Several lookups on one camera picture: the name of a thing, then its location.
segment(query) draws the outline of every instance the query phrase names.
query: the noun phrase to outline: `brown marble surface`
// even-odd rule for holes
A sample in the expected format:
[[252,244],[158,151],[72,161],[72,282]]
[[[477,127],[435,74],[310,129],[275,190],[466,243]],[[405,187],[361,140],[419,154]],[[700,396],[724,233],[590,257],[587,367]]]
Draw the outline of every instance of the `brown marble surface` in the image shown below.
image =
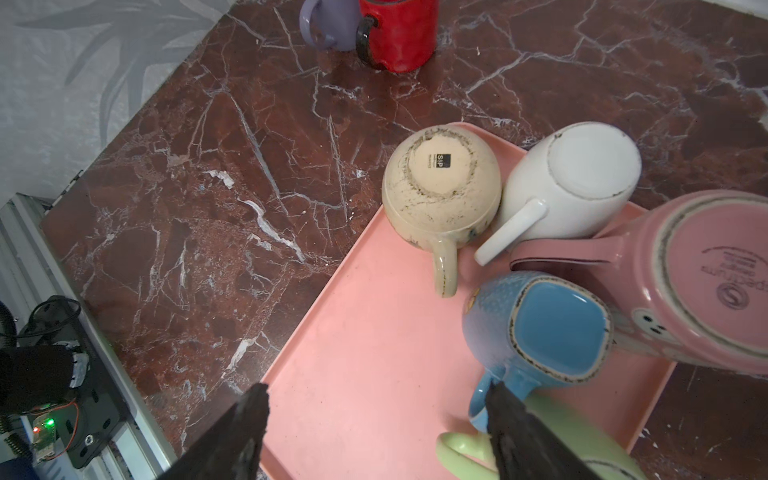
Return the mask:
[[[468,121],[530,147],[603,121],[641,149],[643,207],[768,194],[763,20],[698,0],[445,0],[435,57],[394,75],[306,47],[299,9],[233,7],[42,224],[179,452],[265,373],[414,130]],[[690,372],[638,444],[644,468],[765,478],[766,384],[699,368],[688,389]]]

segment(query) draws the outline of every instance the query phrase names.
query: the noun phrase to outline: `cup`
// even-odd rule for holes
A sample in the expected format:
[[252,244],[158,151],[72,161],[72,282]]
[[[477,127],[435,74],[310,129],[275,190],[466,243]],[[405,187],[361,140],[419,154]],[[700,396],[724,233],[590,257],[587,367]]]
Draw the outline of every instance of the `cup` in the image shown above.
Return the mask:
[[403,73],[426,63],[437,48],[438,0],[359,0],[357,55],[377,70]]
[[432,252],[435,291],[442,297],[456,293],[456,250],[488,228],[501,196],[496,156],[460,127],[417,131],[395,149],[384,170],[386,216],[408,243]]
[[[525,400],[525,406],[603,480],[646,480],[623,448],[572,409],[537,393]],[[493,448],[485,433],[443,433],[436,452],[440,463],[459,480],[498,480]]]
[[510,267],[535,261],[599,295],[617,310],[615,341],[626,350],[764,375],[766,239],[768,198],[709,190],[598,238],[523,242]]
[[[318,50],[351,51],[361,17],[357,0],[306,0],[299,13],[299,28],[304,41]],[[323,34],[320,42],[312,34],[313,25]]]
[[503,382],[520,400],[537,387],[592,379],[605,362],[613,326],[608,308],[586,289],[542,272],[513,272],[467,299],[464,339],[485,373],[469,420],[488,431],[485,395]]
[[485,265],[521,240],[591,237],[621,211],[640,172],[637,146],[616,127],[585,121],[554,132],[509,175],[475,260]]

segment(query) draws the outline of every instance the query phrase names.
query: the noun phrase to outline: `black mug handle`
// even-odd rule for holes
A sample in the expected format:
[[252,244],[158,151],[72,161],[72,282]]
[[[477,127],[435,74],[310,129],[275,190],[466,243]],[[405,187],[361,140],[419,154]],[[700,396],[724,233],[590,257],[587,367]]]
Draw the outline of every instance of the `black mug handle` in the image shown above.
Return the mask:
[[355,35],[355,49],[357,50],[357,56],[360,57],[364,64],[376,70],[384,70],[384,65],[373,60],[371,45],[368,40],[369,35],[371,35],[371,29],[378,27],[379,20],[373,15],[366,15],[360,19],[360,23],[357,25],[357,34]]

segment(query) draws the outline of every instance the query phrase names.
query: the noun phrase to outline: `mug handle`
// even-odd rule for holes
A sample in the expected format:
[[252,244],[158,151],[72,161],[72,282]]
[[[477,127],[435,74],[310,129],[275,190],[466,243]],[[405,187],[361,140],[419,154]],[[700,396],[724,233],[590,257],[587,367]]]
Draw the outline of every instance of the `mug handle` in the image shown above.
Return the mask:
[[[485,370],[475,392],[472,393],[472,399],[469,400],[469,422],[483,433],[488,433],[488,410],[485,408],[485,396],[488,395],[491,382],[498,383],[498,378]],[[541,386],[541,383],[515,367],[507,367],[502,382],[521,402],[531,394],[533,389]]]
[[333,46],[336,43],[336,39],[330,35],[325,35],[325,41],[322,45],[315,43],[315,39],[312,37],[312,13],[315,12],[315,8],[319,7],[321,0],[306,0],[301,5],[301,12],[299,13],[299,30],[301,36],[308,45],[312,45],[318,50],[325,50]]
[[501,228],[491,235],[475,252],[475,261],[485,266],[496,258],[509,244],[518,239],[533,224],[547,216],[547,203],[538,198],[525,202],[523,208],[505,221]]
[[441,433],[435,445],[437,459],[459,480],[498,480],[498,472],[468,458],[493,462],[491,439],[485,433]]
[[355,35],[355,49],[357,50],[357,56],[360,60],[371,68],[376,70],[384,70],[384,65],[373,60],[373,54],[371,53],[371,44],[369,36],[371,35],[372,28],[379,27],[379,19],[373,15],[366,15],[360,19],[360,23],[357,25],[357,33]]
[[509,269],[523,262],[580,263],[595,265],[615,263],[621,258],[624,237],[602,237],[586,240],[529,240],[512,251]]
[[440,238],[432,243],[432,265],[435,270],[435,291],[442,298],[456,294],[458,282],[458,253],[456,242]]

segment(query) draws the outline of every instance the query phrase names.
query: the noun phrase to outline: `tray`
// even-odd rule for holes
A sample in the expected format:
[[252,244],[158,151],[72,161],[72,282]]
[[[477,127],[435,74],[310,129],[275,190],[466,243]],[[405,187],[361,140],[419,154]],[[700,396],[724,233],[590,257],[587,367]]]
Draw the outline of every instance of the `tray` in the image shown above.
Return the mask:
[[[471,124],[506,178],[525,151]],[[644,210],[630,204],[614,222]],[[467,420],[483,373],[461,326],[462,304],[482,281],[477,245],[459,251],[456,296],[432,286],[432,256],[408,245],[379,209],[263,378],[270,418],[261,466],[273,480],[454,479],[435,456],[443,432]],[[586,385],[552,389],[631,450],[674,364],[615,350]]]

